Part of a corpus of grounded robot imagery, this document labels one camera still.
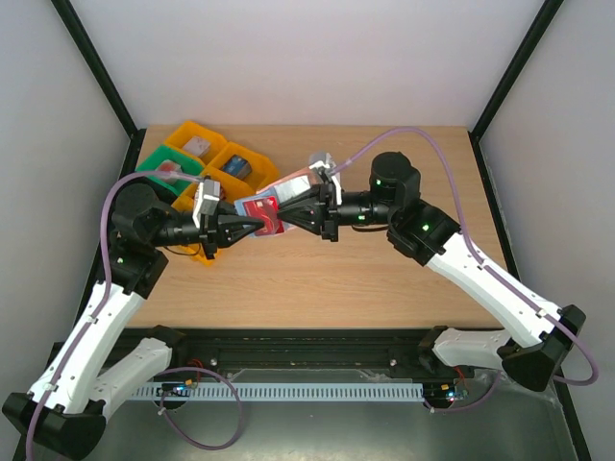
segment purple cable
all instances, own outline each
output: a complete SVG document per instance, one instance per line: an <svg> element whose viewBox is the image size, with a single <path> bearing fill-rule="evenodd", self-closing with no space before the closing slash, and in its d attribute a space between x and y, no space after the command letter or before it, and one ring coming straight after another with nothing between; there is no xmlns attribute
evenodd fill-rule
<svg viewBox="0 0 615 461"><path fill-rule="evenodd" d="M198 177L198 176L190 176L184 173L177 173L177 172L172 172L172 171L171 172L169 171L137 171L135 173L131 173L130 175L126 175L124 178L120 179L118 182L116 182L113 185L113 187L109 191L109 194L107 194L107 199L105 199L105 202L103 203L103 211L102 211L101 219L100 219L100 248L101 248L101 254L103 258L103 269L105 271L105 292L103 294L103 298L101 299L101 301L98 303L96 308L90 314L93 318L98 317L98 314L100 314L100 312L105 307L105 304L109 300L109 296L111 294L111 262L109 260L109 247L108 247L109 242L107 239L107 223L109 221L109 213L111 211L111 204L113 202L113 197L115 197L115 194L117 194L117 191L127 182L130 182L137 178L144 178L148 176L155 176L157 178L162 178L162 179L177 178L179 180L186 180L190 182L199 182L203 180L203 178ZM66 353L62 357L60 363L58 364L58 367L56 368L56 371L53 373L53 375L51 376L51 380L49 381L52 386L55 386L58 380L60 379L60 376L62 375L62 371L66 367L68 360L70 360L70 357L72 356L73 352L77 349L77 346L79 346L79 343L86 335L87 330L89 329L90 325L92 325L91 322L85 323L75 335L75 338L68 346L68 349L66 349ZM47 401L49 400L49 396L51 396L51 391L45 391L42 394L35 408L35 411L32 414L30 424L28 425L28 433L26 434L26 460L27 461L35 460L35 455L34 455L35 427L37 427L38 419L40 418L40 413L42 412L42 409L45 406L45 403L47 403Z"/></svg>
<svg viewBox="0 0 615 461"><path fill-rule="evenodd" d="M384 132L381 135L379 135L379 136L375 137L374 139L372 139L369 143L367 143L365 145L365 147L360 149L356 154L354 154L353 156L348 158L346 161L344 161L340 165L337 165L335 168L333 168L329 172L329 175L333 176L334 174L339 173L340 171L344 170L345 168L348 168L350 165L352 165L355 161L357 161L361 156L363 156L363 154L365 154L367 151L369 151L376 144L378 144L382 140L388 138L389 136L391 136L393 134L397 134L397 133L417 133L417 134L420 134L421 136L423 136L428 141L430 146L437 153L438 157L440 158L440 162L442 163L442 166L444 167L444 171L446 173L446 177L447 177L447 179L449 181L449 186L451 187L451 191L453 193L453 200L455 202L455 210L457 212L457 217L459 219L459 225L461 226L461 236L463 237L463 241L465 242L465 246L467 247L467 249L470 252L470 254L474 257L476 262L478 264L482 265L482 263L484 262L484 259L478 254L478 252L474 248L474 245L472 243L472 239L470 238L470 232L468 231L468 226L467 226L467 223L465 221L465 216L463 214L463 209L461 208L461 200L460 200L459 192L458 192L456 184L455 184L455 179L453 177L453 171L451 170L449 162L446 160L446 157L444 156L444 153L442 152L442 149L440 148L440 146L438 146L438 144L435 141L435 139L433 139L427 132L421 130L420 128L416 128L416 127L399 127L399 128L393 128L391 130L388 130L387 132ZM502 276L500 276L492 267L490 267L490 266L483 266L483 268L494 279L496 279L499 283L501 283L503 286L505 286L513 294L515 294L521 301L526 303L532 310L534 310L534 312L539 313L542 310L534 301L532 301L530 298L528 298L523 293L521 293L513 284L511 284L506 279L504 279ZM568 339L570 339L575 346L578 347L580 352L587 359L587 362L589 363L589 366L592 369L592 375L590 377L588 377L587 379L584 379L584 380L568 379L568 378L565 378L565 377L562 377L562 376L554 376L553 379L556 380L556 381L560 381L560 382L564 382L566 384L571 384L571 385L576 385L576 386L587 386L589 384L592 384L592 383L596 382L596 380L598 379L598 376L600 374L600 371L598 369L598 363L596 362L596 360L592 356L591 352L589 351L589 348L587 348L587 346L580 339L578 339L578 337L575 336L573 334L573 332L571 332L568 328L566 328L566 326L562 325L554 317L552 317L551 315L545 315L544 317L554 327L558 328L562 333L564 333L564 335Z"/></svg>
<svg viewBox="0 0 615 461"><path fill-rule="evenodd" d="M162 373L158 373L157 376L170 375L172 373L178 373L178 372L200 372L200 373L203 373L204 375L213 376L216 379L219 379L220 381L224 382L227 385L227 387L231 390L231 392L233 393L234 399L237 402L237 408L239 410L239 421L237 422L237 429L235 430L233 436L229 439L229 441L222 445L214 445L214 446L203 445L197 442L196 440L193 440L190 437L188 437L188 435L186 435L185 432L183 432L176 425L176 423L171 419L168 411L166 411L166 408L164 408L164 398L166 397L166 393L162 394L162 397L160 398L160 412L161 412L160 414L169 423L169 425L173 428L173 430L175 430L177 435L179 435L182 439L184 439L186 442L191 444L193 447L196 447L197 449L206 449L208 451L227 449L239 439L239 437L241 436L241 432L243 431L243 427L245 426L245 423L246 423L245 414L243 410L243 402L239 398L239 394L237 393L237 390L234 388L231 382L228 381L225 377L219 375L216 372L208 370L206 368L198 368L198 367L172 368L169 370L164 370Z"/></svg>
<svg viewBox="0 0 615 461"><path fill-rule="evenodd" d="M472 408L476 408L477 406L485 403L487 399L491 397L491 395L496 390L496 386L500 382L500 378L502 377L502 372L497 372L496 377L493 378L493 382L491 383L491 387L484 393L484 395L478 399L470 403L469 405L460 406L459 408L433 408L428 401L424 401L425 406L433 413L456 413L459 411L471 410Z"/></svg>

